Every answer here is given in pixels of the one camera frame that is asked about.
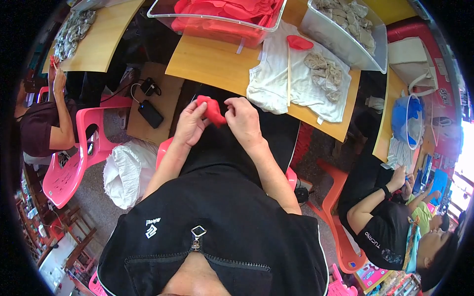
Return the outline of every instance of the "zipper pull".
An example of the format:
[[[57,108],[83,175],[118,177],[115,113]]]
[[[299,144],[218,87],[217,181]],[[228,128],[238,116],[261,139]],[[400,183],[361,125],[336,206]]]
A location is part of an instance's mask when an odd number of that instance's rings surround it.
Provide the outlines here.
[[[198,229],[201,229],[200,234],[196,234],[196,232],[195,232]],[[206,232],[207,232],[207,230],[205,230],[201,225],[198,225],[198,226],[194,227],[193,229],[191,229],[191,233],[192,233],[192,235],[194,235],[194,241],[192,242],[192,246],[191,246],[193,251],[199,251],[199,248],[201,247],[201,244],[199,243],[199,238],[201,236],[203,236]]]

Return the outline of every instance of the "white t-shirt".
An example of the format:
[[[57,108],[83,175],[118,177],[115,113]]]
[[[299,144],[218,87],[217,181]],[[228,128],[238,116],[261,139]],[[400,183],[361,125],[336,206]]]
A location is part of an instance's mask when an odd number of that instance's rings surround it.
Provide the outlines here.
[[[274,114],[288,112],[288,35],[301,36],[295,26],[281,21],[278,29],[271,33],[263,45],[262,59],[258,66],[250,69],[250,83],[247,87],[247,99],[264,111]],[[308,106],[320,118],[329,122],[341,122],[346,106],[347,91],[351,81],[349,67],[328,49],[309,40],[314,44],[310,50],[291,49],[291,102]],[[311,52],[322,52],[323,56],[336,62],[342,70],[342,81],[339,91],[342,93],[337,103],[326,98],[321,87],[311,80],[310,69],[303,60]]]

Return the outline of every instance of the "bag handle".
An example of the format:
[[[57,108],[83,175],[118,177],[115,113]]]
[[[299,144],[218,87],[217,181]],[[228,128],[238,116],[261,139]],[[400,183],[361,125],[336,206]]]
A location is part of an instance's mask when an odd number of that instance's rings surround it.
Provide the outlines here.
[[[435,92],[436,91],[435,89],[425,90],[422,92],[413,92],[413,87],[415,86],[415,84],[417,84],[418,82],[420,82],[421,80],[425,78],[431,78],[431,77],[432,77],[431,72],[428,69],[428,71],[425,74],[420,75],[418,78],[416,78],[410,83],[410,85],[408,86],[408,93],[416,95],[417,97],[423,97],[423,96],[429,95],[430,93]]]

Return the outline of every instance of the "black t-shirt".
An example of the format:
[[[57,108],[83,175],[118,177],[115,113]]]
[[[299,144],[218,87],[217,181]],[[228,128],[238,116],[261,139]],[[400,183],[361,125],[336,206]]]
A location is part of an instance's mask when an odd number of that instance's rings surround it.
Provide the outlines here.
[[[318,222],[287,214],[236,169],[212,166],[163,184],[122,215],[102,252],[110,295],[161,293],[191,252],[200,252],[231,295],[324,295],[328,268]]]
[[[76,143],[77,135],[76,113],[77,106],[74,100],[66,103],[73,124]],[[61,150],[49,149],[51,127],[59,127],[59,114],[55,102],[33,104],[20,120],[21,148],[33,157],[47,157]]]
[[[356,243],[377,267],[402,270],[410,228],[409,208],[384,200],[371,214],[372,219],[355,237]]]

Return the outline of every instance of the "watch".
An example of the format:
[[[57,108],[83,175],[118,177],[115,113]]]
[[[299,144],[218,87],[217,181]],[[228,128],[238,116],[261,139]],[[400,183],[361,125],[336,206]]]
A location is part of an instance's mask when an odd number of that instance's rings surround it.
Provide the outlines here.
[[[388,190],[387,186],[386,185],[383,185],[382,186],[382,189],[383,191],[385,192],[385,199],[390,199],[392,197],[392,194],[390,193],[390,191]]]

